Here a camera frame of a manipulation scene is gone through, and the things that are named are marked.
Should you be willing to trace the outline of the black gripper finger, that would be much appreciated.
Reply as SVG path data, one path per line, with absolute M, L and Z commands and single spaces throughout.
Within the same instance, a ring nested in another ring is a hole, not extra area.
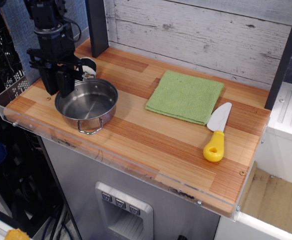
M 55 73 L 49 69 L 40 68 L 39 74 L 42 82 L 45 86 L 46 91 L 52 96 L 58 92 L 59 88 L 57 85 L 57 80 Z
M 75 79 L 67 72 L 58 71 L 56 74 L 57 86 L 62 98 L 67 97 L 74 91 Z

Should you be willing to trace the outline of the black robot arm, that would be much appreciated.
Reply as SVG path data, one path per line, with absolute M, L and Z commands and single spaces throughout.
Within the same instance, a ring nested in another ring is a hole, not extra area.
M 85 79 L 83 61 L 74 55 L 76 39 L 72 24 L 66 18 L 64 0 L 25 0 L 30 19 L 34 22 L 39 49 L 28 49 L 30 66 L 39 71 L 46 91 L 62 98 L 74 91 L 75 81 Z

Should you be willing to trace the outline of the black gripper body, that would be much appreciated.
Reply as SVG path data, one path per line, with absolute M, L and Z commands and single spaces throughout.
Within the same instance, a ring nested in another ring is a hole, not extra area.
M 85 80 L 81 59 L 74 55 L 75 40 L 72 31 L 35 31 L 39 49 L 30 48 L 30 65 L 39 71 L 40 68 L 71 74 L 75 80 Z

